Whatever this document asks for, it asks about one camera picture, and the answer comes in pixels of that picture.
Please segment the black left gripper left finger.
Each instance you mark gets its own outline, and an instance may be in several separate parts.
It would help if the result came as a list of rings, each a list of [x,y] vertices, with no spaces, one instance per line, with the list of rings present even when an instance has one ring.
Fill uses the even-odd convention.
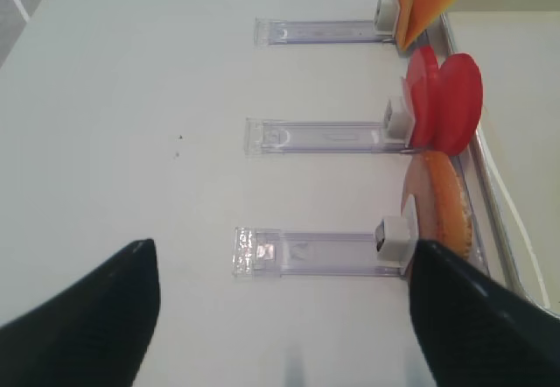
[[[131,386],[160,311],[156,244],[134,241],[1,328],[3,386]]]

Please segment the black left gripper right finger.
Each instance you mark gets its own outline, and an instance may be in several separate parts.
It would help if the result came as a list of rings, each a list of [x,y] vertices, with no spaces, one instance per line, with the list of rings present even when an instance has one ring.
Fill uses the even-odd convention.
[[[438,386],[559,384],[559,319],[441,243],[416,244],[409,314]]]

